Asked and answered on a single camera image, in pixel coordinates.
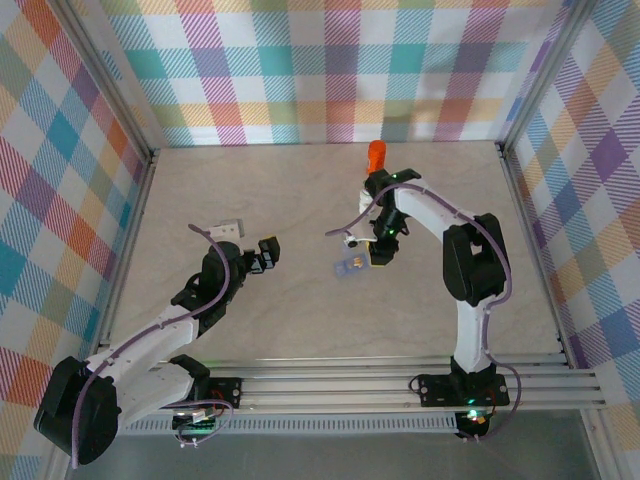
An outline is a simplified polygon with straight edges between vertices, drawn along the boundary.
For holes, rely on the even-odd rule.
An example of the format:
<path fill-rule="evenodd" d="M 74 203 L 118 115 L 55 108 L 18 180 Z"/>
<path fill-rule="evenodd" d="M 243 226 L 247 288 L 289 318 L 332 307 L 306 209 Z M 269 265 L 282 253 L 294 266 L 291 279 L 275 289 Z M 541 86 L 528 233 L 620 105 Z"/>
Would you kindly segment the blue weekly pill organizer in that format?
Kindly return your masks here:
<path fill-rule="evenodd" d="M 370 258 L 366 253 L 348 255 L 333 265 L 334 274 L 338 279 L 366 273 L 370 268 Z"/>

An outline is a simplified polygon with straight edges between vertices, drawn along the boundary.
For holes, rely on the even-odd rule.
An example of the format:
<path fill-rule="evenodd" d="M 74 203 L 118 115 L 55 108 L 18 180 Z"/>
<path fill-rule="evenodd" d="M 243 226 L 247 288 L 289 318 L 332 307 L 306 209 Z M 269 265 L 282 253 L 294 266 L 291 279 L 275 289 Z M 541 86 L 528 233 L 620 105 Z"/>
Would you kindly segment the aluminium side rail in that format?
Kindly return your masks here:
<path fill-rule="evenodd" d="M 120 299 L 124 291 L 126 278 L 130 269 L 142 217 L 149 198 L 160 153 L 160 148 L 150 150 L 149 157 L 146 159 L 146 163 L 144 164 L 136 202 L 131 211 L 127 229 L 125 230 L 126 235 L 124 236 L 123 249 L 114 270 L 113 282 L 109 289 L 109 296 L 107 297 L 104 311 L 102 312 L 96 327 L 95 337 L 90 348 L 91 353 L 96 353 L 111 343 L 113 325 L 116 319 Z"/>
<path fill-rule="evenodd" d="M 560 344 L 560 352 L 565 356 L 566 364 L 571 369 L 574 369 L 576 367 L 575 358 L 571 350 L 571 346 L 567 343 L 566 332 L 564 331 L 564 326 L 561 322 L 559 310 L 555 302 L 555 296 L 552 291 L 549 279 L 546 275 L 546 271 L 544 269 L 541 252 L 536 243 L 534 230 L 525 208 L 524 197 L 522 196 L 519 190 L 519 187 L 516 181 L 516 176 L 509 162 L 508 151 L 505 148 L 504 144 L 501 142 L 495 142 L 494 146 L 495 146 L 495 149 L 499 158 L 499 162 L 503 170 L 512 200 L 515 204 L 515 209 L 519 218 L 521 229 L 523 231 L 523 235 L 529 251 L 529 255 L 532 260 L 533 268 L 538 278 L 538 283 L 540 284 L 548 309 L 550 310 L 551 316 L 555 323 L 556 337 L 557 337 L 558 343 Z"/>

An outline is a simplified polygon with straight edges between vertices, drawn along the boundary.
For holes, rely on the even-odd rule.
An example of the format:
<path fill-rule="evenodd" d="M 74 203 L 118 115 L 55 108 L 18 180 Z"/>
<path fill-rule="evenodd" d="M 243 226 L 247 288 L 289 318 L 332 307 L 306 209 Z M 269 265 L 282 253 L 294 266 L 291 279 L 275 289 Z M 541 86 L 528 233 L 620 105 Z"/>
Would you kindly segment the small circuit board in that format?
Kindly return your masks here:
<path fill-rule="evenodd" d="M 491 415 L 483 411 L 471 409 L 456 414 L 456 436 L 469 440 L 486 435 L 490 428 Z"/>
<path fill-rule="evenodd" d="M 221 424 L 223 409 L 200 407 L 193 411 L 180 411 L 172 417 L 171 428 L 182 436 L 204 436 Z"/>

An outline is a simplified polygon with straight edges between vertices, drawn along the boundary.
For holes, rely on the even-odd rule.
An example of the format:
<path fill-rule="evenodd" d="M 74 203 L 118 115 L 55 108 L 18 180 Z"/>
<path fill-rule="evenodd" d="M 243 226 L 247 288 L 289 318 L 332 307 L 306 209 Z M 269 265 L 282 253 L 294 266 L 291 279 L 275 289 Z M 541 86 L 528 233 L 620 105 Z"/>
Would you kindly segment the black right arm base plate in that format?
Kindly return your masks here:
<path fill-rule="evenodd" d="M 420 375 L 418 395 L 422 407 L 507 406 L 510 403 L 505 377 L 469 383 L 450 375 Z"/>

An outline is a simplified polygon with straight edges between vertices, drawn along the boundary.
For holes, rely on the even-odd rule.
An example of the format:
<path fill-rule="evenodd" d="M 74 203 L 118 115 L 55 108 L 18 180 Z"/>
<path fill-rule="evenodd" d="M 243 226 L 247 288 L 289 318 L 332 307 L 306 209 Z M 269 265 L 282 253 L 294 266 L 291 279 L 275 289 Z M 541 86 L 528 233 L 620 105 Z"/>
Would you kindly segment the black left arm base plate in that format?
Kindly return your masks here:
<path fill-rule="evenodd" d="M 241 403 L 243 379 L 240 377 L 210 377 L 205 387 L 205 399 L 224 400 L 237 409 Z"/>

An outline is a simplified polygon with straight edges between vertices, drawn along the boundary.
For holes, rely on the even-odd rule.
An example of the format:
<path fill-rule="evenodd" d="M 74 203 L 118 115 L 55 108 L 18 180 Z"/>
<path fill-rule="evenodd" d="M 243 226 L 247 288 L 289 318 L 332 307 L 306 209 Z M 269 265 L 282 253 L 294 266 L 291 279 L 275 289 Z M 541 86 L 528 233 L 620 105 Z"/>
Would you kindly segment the aluminium frame post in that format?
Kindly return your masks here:
<path fill-rule="evenodd" d="M 513 148 L 531 122 L 597 0 L 549 0 L 527 44 L 496 124 L 496 148 Z"/>
<path fill-rule="evenodd" d="M 99 0 L 47 0 L 137 151 L 167 146 L 158 121 Z"/>

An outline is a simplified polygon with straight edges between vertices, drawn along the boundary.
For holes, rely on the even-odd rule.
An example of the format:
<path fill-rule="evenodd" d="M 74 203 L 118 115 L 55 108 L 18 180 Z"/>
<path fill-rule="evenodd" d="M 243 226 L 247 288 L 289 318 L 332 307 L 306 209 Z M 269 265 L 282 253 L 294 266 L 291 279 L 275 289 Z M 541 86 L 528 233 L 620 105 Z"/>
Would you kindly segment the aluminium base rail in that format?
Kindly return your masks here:
<path fill-rule="evenodd" d="M 602 409 L 594 372 L 572 369 L 564 354 L 505 355 L 521 376 L 520 410 Z M 241 414 L 416 413 L 408 382 L 446 374 L 447 357 L 344 357 L 209 361 L 214 377 L 240 377 Z"/>

